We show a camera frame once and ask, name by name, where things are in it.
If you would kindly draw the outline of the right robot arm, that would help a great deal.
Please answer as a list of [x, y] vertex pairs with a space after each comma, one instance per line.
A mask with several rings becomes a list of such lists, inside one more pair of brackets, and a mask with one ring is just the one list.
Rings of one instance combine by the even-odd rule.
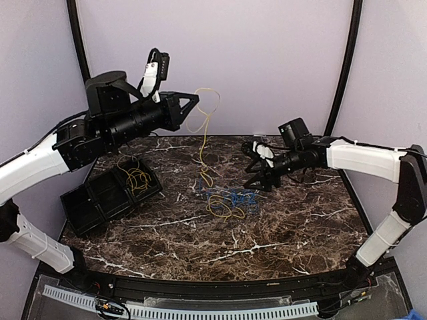
[[391, 212], [347, 260], [340, 283], [355, 289], [378, 260], [417, 224], [426, 219], [426, 154], [419, 145], [393, 148], [371, 145], [346, 137], [312, 135], [297, 118], [279, 127], [282, 153], [260, 141], [245, 142], [242, 152], [252, 159], [246, 168], [253, 177], [246, 189], [270, 192], [281, 178], [301, 169], [355, 171], [391, 181], [398, 186]]

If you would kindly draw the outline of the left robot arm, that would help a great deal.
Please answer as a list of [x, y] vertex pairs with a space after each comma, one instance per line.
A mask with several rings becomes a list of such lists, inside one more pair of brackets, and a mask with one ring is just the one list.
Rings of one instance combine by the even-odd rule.
[[109, 71], [85, 83], [89, 108], [60, 121], [34, 146], [1, 164], [1, 242], [38, 259], [80, 291], [94, 285], [80, 250], [62, 245], [20, 213], [13, 197], [52, 177], [73, 172], [156, 129], [177, 131], [199, 103], [195, 93], [159, 91], [165, 75], [146, 75], [140, 89], [125, 71]]

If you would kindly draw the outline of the black compartment tray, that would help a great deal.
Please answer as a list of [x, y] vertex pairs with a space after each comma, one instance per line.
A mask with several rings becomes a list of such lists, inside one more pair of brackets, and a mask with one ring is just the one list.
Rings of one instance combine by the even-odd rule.
[[141, 158], [126, 156], [111, 169], [62, 194], [69, 227], [83, 237], [108, 221], [130, 213], [163, 190], [157, 175]]

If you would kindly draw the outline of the blue object at corner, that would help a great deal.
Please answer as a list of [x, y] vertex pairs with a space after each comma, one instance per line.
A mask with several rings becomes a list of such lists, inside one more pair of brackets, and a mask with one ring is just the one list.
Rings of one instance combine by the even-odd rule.
[[407, 320], [426, 320], [426, 318], [421, 315], [417, 310], [411, 309], [409, 313], [404, 317]]

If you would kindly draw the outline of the left black frame post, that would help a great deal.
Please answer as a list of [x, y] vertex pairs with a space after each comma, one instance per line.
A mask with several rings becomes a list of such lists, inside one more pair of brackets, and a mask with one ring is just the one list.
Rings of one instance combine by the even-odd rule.
[[85, 85], [85, 94], [88, 104], [87, 115], [84, 118], [86, 127], [92, 136], [100, 138], [106, 134], [105, 114], [102, 111], [100, 102], [100, 89], [103, 87], [104, 83], [99, 77], [91, 78], [89, 64], [85, 53], [85, 46], [83, 44], [83, 35], [79, 23], [77, 1], [68, 0], [66, 1], [66, 4], [75, 52], [83, 84]]

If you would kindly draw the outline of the black frame post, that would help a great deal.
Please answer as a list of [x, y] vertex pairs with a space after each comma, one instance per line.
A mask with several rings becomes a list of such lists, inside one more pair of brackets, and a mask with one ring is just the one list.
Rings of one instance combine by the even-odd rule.
[[332, 101], [332, 106], [330, 109], [325, 130], [324, 130], [324, 135], [331, 135], [333, 133], [336, 121], [338, 119], [338, 114], [340, 112], [340, 108], [344, 98], [344, 93], [348, 83], [348, 77], [350, 74], [352, 61], [354, 57], [354, 51], [356, 48], [360, 20], [362, 16], [362, 8], [363, 8], [363, 0], [353, 1], [348, 38], [347, 38], [346, 48], [344, 51], [344, 56], [342, 61], [342, 68], [340, 71], [336, 92], [334, 95], [334, 99]]
[[84, 118], [86, 127], [92, 136], [100, 138], [106, 134], [105, 114], [102, 111], [100, 102], [100, 89], [103, 87], [104, 83], [99, 77], [91, 78], [89, 64], [85, 53], [85, 46], [83, 44], [83, 35], [79, 23], [77, 1], [68, 0], [66, 1], [66, 4], [75, 52], [83, 84], [85, 85], [85, 94], [88, 104], [87, 115]]

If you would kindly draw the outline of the black front rail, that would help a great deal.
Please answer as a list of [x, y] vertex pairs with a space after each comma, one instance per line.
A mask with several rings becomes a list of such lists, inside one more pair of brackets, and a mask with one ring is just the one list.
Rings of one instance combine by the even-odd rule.
[[127, 277], [91, 271], [91, 277], [101, 285], [99, 293], [120, 301], [143, 301], [147, 297], [199, 300], [257, 299], [279, 296], [329, 300], [345, 292], [338, 285], [344, 278], [343, 269], [262, 281], [166, 281]]

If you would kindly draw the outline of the right black frame post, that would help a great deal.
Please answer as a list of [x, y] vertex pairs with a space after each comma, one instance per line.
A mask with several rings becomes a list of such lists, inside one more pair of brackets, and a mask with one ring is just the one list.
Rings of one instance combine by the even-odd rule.
[[336, 92], [334, 95], [334, 99], [332, 101], [332, 106], [330, 109], [325, 130], [324, 130], [324, 135], [331, 135], [333, 133], [336, 121], [338, 119], [338, 114], [340, 112], [340, 108], [344, 98], [344, 93], [348, 83], [348, 77], [350, 74], [352, 61], [354, 57], [354, 51], [356, 48], [360, 20], [362, 16], [362, 8], [363, 8], [363, 0], [353, 1], [348, 38], [347, 38], [346, 48], [344, 51], [344, 56], [342, 61], [342, 68], [340, 71]]

